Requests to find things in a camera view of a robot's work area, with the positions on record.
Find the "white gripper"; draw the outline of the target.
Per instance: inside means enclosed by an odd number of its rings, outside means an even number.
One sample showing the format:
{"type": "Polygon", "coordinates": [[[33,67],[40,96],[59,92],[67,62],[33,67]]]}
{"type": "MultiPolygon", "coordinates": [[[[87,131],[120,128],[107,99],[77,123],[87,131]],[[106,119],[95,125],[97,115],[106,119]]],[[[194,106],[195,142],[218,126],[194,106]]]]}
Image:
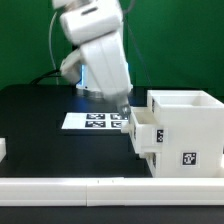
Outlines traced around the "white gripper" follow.
{"type": "Polygon", "coordinates": [[[129,116],[131,109],[127,98],[132,84],[120,34],[113,32],[85,43],[80,51],[104,98],[119,100],[119,114],[129,116]]]}

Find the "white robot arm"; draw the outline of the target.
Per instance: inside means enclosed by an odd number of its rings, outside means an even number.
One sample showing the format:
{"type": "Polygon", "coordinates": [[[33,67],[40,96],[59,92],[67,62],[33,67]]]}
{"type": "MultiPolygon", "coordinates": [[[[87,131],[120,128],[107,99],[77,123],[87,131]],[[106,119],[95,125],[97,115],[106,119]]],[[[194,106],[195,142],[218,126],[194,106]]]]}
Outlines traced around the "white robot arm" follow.
{"type": "Polygon", "coordinates": [[[62,61],[61,75],[76,84],[81,65],[87,65],[103,98],[112,101],[121,116],[129,116],[132,84],[120,35],[119,0],[52,0],[52,5],[65,9],[60,23],[68,41],[77,46],[62,61]]]}

